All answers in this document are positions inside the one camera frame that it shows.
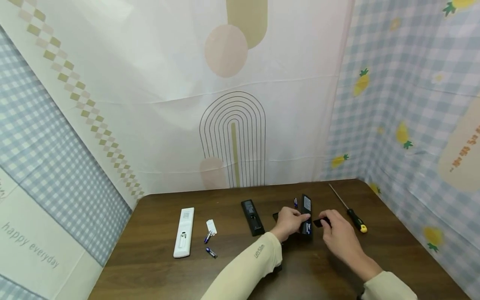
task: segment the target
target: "white remote control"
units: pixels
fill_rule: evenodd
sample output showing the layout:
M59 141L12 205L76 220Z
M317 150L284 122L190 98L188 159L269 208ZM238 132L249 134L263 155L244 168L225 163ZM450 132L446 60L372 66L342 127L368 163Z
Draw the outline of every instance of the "white remote control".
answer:
M181 258L190 255L190 243L192 242L193 213L195 208L183 208L180 213L179 230L175 240L173 257Z

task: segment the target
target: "blue battery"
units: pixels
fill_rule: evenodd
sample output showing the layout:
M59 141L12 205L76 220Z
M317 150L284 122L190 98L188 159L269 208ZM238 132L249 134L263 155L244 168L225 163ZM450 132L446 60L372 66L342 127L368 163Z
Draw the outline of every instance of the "blue battery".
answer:
M213 258L217 258L217 257L218 257L218 255L215 254L215 252L213 252L210 248L207 247L205 250L206 250L207 253L210 254Z

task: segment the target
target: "person's left hand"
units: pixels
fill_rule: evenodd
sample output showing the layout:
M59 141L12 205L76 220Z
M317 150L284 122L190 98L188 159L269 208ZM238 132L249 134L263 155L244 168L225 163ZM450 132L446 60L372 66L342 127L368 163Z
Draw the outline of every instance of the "person's left hand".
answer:
M301 214L298 210L283 207L278 213L278 220L276 226L270 231L276 238L282 243L288 239L288 237L297 232L300 225L308 220L310 214Z

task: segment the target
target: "screwdriver shaft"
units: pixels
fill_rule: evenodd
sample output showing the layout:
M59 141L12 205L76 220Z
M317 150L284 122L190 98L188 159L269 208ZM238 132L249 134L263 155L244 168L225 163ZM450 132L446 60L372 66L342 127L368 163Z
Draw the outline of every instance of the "screwdriver shaft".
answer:
M343 202L343 199L342 197L340 197L340 195L335 191L335 189L333 188L333 186L329 183L328 186L332 189L332 191L335 193L335 195L340 199L340 201L343 203L343 205L345 206L345 208L348 210L348 206L345 204L345 202Z

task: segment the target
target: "blue checkered fabric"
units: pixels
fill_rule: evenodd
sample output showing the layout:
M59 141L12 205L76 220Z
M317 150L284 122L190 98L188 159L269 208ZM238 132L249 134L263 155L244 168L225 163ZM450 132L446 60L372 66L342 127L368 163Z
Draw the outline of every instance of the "blue checkered fabric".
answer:
M324 179L375 183L426 248L423 228L441 229L444 245L429 251L472 299L480 299L480 192L460 192L437 173L449 134L480 91L480 3L448 17L446 4L356 1ZM354 97L365 68L370 83ZM414 145L408 151L396 140L401 121ZM344 154L349 159L333 168L332 160Z
M0 30L0 167L100 265L132 211Z
M44 300L37 295L0 275L0 300Z

